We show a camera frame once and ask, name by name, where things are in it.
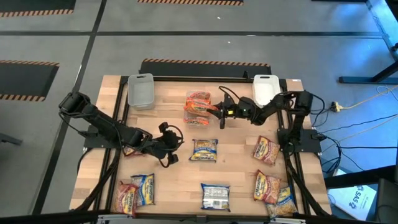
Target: white plastic container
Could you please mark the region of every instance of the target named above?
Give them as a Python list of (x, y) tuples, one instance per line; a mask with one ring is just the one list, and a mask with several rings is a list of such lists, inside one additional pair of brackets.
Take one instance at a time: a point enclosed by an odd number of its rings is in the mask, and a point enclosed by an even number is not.
[(152, 74), (129, 77), (127, 102), (135, 110), (150, 110), (155, 107), (155, 84)]
[(256, 75), (253, 81), (253, 100), (258, 107), (268, 104), (280, 93), (279, 78), (276, 75)]

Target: striped caution tape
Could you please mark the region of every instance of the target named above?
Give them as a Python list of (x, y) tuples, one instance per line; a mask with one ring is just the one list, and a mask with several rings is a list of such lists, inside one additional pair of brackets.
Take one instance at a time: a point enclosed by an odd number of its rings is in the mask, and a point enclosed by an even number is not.
[(192, 63), (204, 65), (241, 65), (241, 66), (265, 66), (270, 67), (267, 63), (250, 63), (250, 62), (223, 62), (223, 61), (207, 61), (207, 60), (171, 60), (171, 59), (155, 59), (146, 58), (142, 62), (162, 62), (162, 63)]
[(0, 100), (21, 100), (21, 101), (41, 102), (41, 101), (45, 100), (45, 97), (44, 96), (26, 96), (26, 95), (0, 94)]
[(59, 67), (60, 64), (57, 62), (34, 62), (34, 61), (21, 61), (21, 60), (0, 60), (0, 63), (18, 63), (25, 65), (54, 65)]
[(48, 15), (61, 15), (61, 14), (71, 14), (71, 13), (73, 13), (73, 9), (21, 11), (21, 12), (0, 12), (0, 17), (48, 16)]
[[(14, 63), (14, 64), (24, 64), (24, 65), (47, 65), (47, 66), (56, 66), (56, 67), (60, 66), (58, 62), (39, 62), (39, 61), (22, 61), (22, 60), (0, 60), (0, 63)], [(0, 94), (0, 100), (21, 100), (21, 101), (41, 102), (45, 100), (45, 96)]]
[(166, 3), (166, 4), (207, 4), (219, 6), (242, 6), (243, 0), (138, 0), (139, 3)]

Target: power plug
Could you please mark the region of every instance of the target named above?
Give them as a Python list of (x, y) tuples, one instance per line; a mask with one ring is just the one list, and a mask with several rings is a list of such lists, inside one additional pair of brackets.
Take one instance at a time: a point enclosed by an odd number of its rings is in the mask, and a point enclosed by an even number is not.
[(332, 110), (333, 112), (339, 113), (341, 108), (342, 106), (339, 105), (337, 101), (331, 102), (330, 110)]

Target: concrete floor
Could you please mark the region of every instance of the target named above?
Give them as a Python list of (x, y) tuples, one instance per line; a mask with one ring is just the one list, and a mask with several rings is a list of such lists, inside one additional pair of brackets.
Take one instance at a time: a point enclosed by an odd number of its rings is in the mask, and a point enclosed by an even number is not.
[[(78, 0), (74, 14), (0, 19), (5, 30), (91, 30), (99, 0)], [(222, 30), (378, 32), (363, 3), (311, 2), (311, 0), (250, 0), (243, 7), (138, 4), (108, 1), (99, 31)], [(0, 36), (0, 60), (60, 62), (49, 96), (43, 103), (0, 101), (0, 132), (24, 140), (21, 147), (0, 144), (0, 217), (26, 215), (39, 189), (60, 119), (57, 106), (72, 89), (88, 36)], [(96, 101), (103, 75), (136, 74), (144, 58), (186, 58), (266, 62), (279, 78), (302, 79), (306, 90), (329, 105), (349, 106), (377, 93), (377, 85), (342, 85), (342, 75), (373, 76), (394, 60), (379, 37), (239, 37), (239, 36), (112, 36), (97, 37), (80, 91)], [(391, 94), (338, 114), (329, 114), (320, 131), (397, 113)], [(342, 139), (377, 123), (328, 133)], [(84, 121), (73, 121), (85, 129)], [(343, 141), (344, 146), (396, 146), (398, 119)], [(325, 149), (330, 142), (322, 142)], [(83, 138), (68, 130), (47, 196), (44, 213), (65, 212), (76, 179)], [(395, 164), (393, 149), (347, 149), (363, 169)], [(337, 155), (335, 148), (322, 159)], [(346, 158), (341, 167), (359, 169)]]

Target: wooden table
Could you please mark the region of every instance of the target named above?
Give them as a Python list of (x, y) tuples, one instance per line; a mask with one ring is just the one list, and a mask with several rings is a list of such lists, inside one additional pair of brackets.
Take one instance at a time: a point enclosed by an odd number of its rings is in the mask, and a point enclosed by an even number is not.
[[(120, 76), (103, 77), (97, 107), (112, 116)], [(285, 162), (279, 154), (275, 166), (268, 166), (251, 155), (259, 135), (277, 142), (278, 119), (274, 114), (262, 126), (254, 126), (245, 119), (227, 119), (225, 129), (219, 129), (218, 120), (208, 128), (195, 128), (183, 123), (183, 105), (188, 90), (210, 91), (212, 102), (223, 100), (218, 86), (231, 88), (239, 96), (252, 97), (251, 83), (200, 83), (200, 82), (155, 82), (155, 108), (147, 111), (129, 110), (127, 125), (142, 128), (157, 137), (158, 126), (166, 121), (178, 126), (185, 143), (176, 152), (179, 162), (163, 168), (152, 156), (124, 157), (121, 155), (117, 181), (129, 183), (131, 175), (155, 173), (155, 204), (139, 207), (139, 213), (183, 214), (183, 215), (249, 215), (268, 216), (262, 202), (253, 201), (255, 173), (260, 169), (266, 175), (280, 177), (287, 185)], [(127, 85), (123, 90), (121, 107), (126, 99)], [(300, 80), (287, 80), (288, 90), (302, 90)], [(310, 128), (307, 117), (304, 128)], [(193, 152), (192, 139), (218, 139), (217, 162), (189, 161)], [(331, 213), (320, 161), (312, 153), (301, 153), (305, 183), (315, 200)], [(70, 208), (76, 208), (97, 184), (103, 162), (104, 149), (94, 149), (82, 160)], [(231, 213), (201, 210), (202, 189), (200, 184), (230, 185), (229, 202)], [(298, 209), (303, 213), (302, 200), (296, 186)], [(100, 208), (104, 208), (108, 186), (103, 190)]]

